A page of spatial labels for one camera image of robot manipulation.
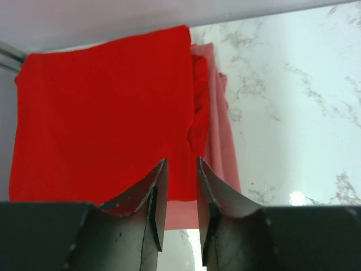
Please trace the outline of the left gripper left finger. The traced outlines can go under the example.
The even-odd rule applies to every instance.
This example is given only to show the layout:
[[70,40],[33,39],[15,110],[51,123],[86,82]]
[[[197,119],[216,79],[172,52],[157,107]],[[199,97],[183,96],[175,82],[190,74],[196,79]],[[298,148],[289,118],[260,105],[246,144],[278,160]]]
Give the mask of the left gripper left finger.
[[100,209],[113,215],[130,216],[145,204],[150,219],[151,233],[158,251],[163,250],[166,208],[168,202],[169,161],[160,160],[140,181],[118,196],[100,205]]

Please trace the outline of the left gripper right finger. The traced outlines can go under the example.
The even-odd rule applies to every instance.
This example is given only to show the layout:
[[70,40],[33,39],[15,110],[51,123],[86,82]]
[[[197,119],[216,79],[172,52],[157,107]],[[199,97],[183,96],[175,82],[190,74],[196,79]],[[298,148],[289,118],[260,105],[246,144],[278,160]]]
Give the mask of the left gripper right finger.
[[197,214],[199,221],[202,265],[206,266],[209,245],[222,217],[245,217],[262,205],[219,178],[204,158],[197,157]]

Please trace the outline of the red t shirt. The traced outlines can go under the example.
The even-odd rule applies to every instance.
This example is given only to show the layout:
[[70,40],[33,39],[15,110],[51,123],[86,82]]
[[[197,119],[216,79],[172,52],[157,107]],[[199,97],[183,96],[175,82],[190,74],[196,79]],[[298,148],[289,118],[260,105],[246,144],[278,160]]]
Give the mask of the red t shirt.
[[208,65],[187,26],[31,54],[15,78],[12,201],[96,205],[169,161],[169,200],[196,199],[209,127]]

